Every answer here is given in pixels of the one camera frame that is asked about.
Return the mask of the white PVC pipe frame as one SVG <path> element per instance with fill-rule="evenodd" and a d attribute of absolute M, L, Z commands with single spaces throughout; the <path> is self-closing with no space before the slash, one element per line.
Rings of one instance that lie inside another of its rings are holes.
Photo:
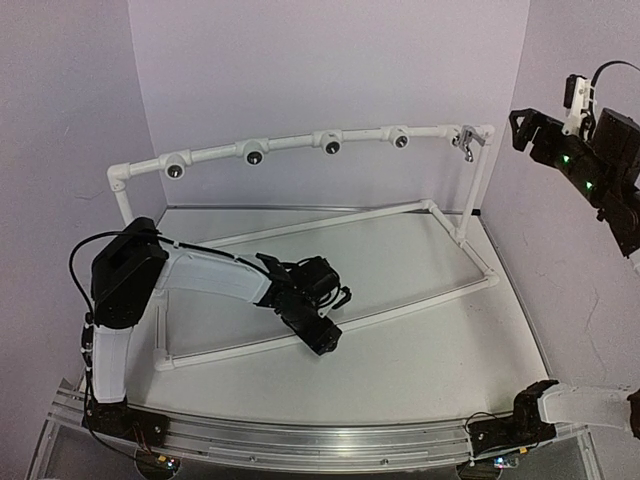
<path fill-rule="evenodd" d="M 273 151 L 297 148 L 319 148 L 327 155 L 335 155 L 340 151 L 343 144 L 353 142 L 388 142 L 397 149 L 405 148 L 413 137 L 445 138 L 451 143 L 452 138 L 460 131 L 462 126 L 408 127 L 394 125 L 372 130 L 322 130 L 305 135 L 275 139 L 247 139 L 232 145 L 196 151 L 186 149 L 163 154 L 155 159 L 142 162 L 112 165 L 107 170 L 107 177 L 123 220 L 125 223 L 131 224 L 134 216 L 126 192 L 126 183 L 136 176 L 161 171 L 167 178 L 178 180 L 184 176 L 187 168 L 198 163 L 238 157 L 244 159 L 250 165 L 257 165 L 267 154 Z M 225 246 L 334 226 L 350 225 L 359 221 L 385 218 L 414 211 L 426 211 L 435 218 L 441 229 L 449 235 L 456 247 L 481 272 L 481 279 L 426 299 L 349 319 L 340 325 L 336 324 L 343 333 L 413 314 L 496 286 L 499 282 L 498 274 L 475 250 L 466 236 L 468 223 L 472 216 L 472 208 L 478 196 L 495 132 L 494 127 L 491 125 L 473 127 L 485 138 L 486 143 L 484 147 L 480 147 L 476 142 L 471 144 L 475 156 L 475 161 L 472 163 L 475 166 L 475 173 L 459 223 L 453 224 L 449 221 L 433 200 L 423 199 L 413 203 L 368 210 L 364 213 L 354 213 L 241 234 L 239 236 L 224 237 L 217 240 L 212 248 L 202 245 L 188 246 L 172 241 L 170 244 L 174 251 L 161 270 L 159 280 L 153 286 L 151 293 L 161 299 L 165 299 L 168 290 L 181 289 L 242 299 L 254 305 L 274 308 L 280 312 L 291 312 L 293 314 L 292 317 L 287 319 L 285 323 L 289 328 L 294 328 L 301 318 L 312 320 L 320 317 L 317 313 L 318 304 L 323 300 L 328 300 L 336 288 L 345 286 L 340 283 L 338 273 L 330 266 L 328 261 L 322 257 L 312 257 L 299 263 L 285 266 L 275 258 L 268 257 L 264 259 L 261 266 L 257 266 L 246 257 L 235 256 L 226 252 Z"/>

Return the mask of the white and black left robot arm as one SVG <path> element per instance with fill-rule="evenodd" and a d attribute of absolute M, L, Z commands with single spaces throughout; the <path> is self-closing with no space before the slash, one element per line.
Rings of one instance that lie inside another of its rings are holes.
<path fill-rule="evenodd" d="M 93 437 L 140 445 L 161 445 L 169 423 L 165 415 L 130 407 L 125 387 L 131 334 L 154 293 L 216 294 L 270 309 L 318 356 L 334 351 L 342 335 L 328 312 L 352 298 L 321 256 L 297 262 L 263 253 L 242 257 L 166 238 L 147 217 L 81 240 L 68 270 L 87 307 L 83 424 Z"/>

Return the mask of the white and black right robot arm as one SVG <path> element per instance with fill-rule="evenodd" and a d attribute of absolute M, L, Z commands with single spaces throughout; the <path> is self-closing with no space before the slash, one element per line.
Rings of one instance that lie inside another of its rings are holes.
<path fill-rule="evenodd" d="M 639 264 L 639 126 L 604 109 L 593 133 L 566 133 L 561 121 L 535 109 L 509 115 L 512 144 L 538 164 L 559 171 L 609 225 L 621 254 Z M 518 393 L 511 415 L 471 426 L 474 448 L 508 448 L 552 439 L 562 423 L 616 428 L 639 434 L 639 394 L 621 389 L 571 387 L 538 381 Z"/>

